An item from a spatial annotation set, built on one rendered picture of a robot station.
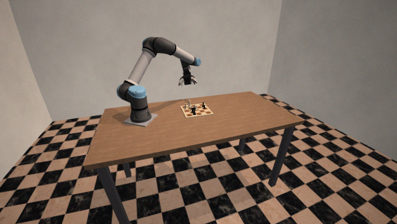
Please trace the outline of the chessboard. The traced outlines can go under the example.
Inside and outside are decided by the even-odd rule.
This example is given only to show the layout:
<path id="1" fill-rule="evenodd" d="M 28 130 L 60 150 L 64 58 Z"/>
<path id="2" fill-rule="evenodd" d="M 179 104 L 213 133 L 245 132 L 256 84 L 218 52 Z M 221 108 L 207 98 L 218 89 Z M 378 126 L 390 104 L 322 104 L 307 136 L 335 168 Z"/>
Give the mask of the chessboard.
<path id="1" fill-rule="evenodd" d="M 193 115 L 192 111 L 191 111 L 191 107 L 188 107 L 189 105 L 187 105 L 187 109 L 185 109 L 185 105 L 184 106 L 180 106 L 185 117 L 186 118 L 194 118 L 194 117 L 201 117 L 201 116 L 208 116 L 208 115 L 213 115 L 212 111 L 205 105 L 204 109 L 202 106 L 203 104 L 195 104 L 197 106 L 197 110 L 195 110 L 196 115 Z"/>

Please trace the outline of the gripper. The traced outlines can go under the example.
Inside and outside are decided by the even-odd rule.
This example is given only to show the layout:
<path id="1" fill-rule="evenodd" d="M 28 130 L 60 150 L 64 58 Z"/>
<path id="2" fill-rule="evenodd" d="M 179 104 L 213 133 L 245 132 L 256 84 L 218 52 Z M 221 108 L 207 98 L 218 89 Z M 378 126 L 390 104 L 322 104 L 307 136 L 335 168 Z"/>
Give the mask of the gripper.
<path id="1" fill-rule="evenodd" d="M 183 86 L 183 83 L 184 83 L 184 85 L 190 85 L 192 82 L 194 84 L 197 83 L 195 77 L 192 76 L 190 72 L 189 72 L 189 74 L 185 74 L 185 75 L 183 73 L 183 77 L 180 78 L 178 86 L 179 85 Z"/>

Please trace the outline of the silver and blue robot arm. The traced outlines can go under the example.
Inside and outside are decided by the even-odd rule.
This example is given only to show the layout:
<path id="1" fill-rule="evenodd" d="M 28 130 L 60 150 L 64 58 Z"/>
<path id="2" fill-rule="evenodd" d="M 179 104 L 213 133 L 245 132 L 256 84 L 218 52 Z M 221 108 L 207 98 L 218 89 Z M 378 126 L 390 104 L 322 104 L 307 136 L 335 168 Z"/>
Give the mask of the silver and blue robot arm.
<path id="1" fill-rule="evenodd" d="M 144 123 L 151 119 L 151 112 L 147 104 L 146 89 L 139 83 L 157 53 L 173 55 L 180 59 L 183 73 L 189 74 L 190 65 L 200 66 L 200 58 L 188 54 L 178 48 L 173 42 L 162 37 L 148 37 L 142 43 L 142 54 L 133 68 L 129 78 L 119 85 L 117 95 L 131 104 L 130 119 L 134 123 Z"/>

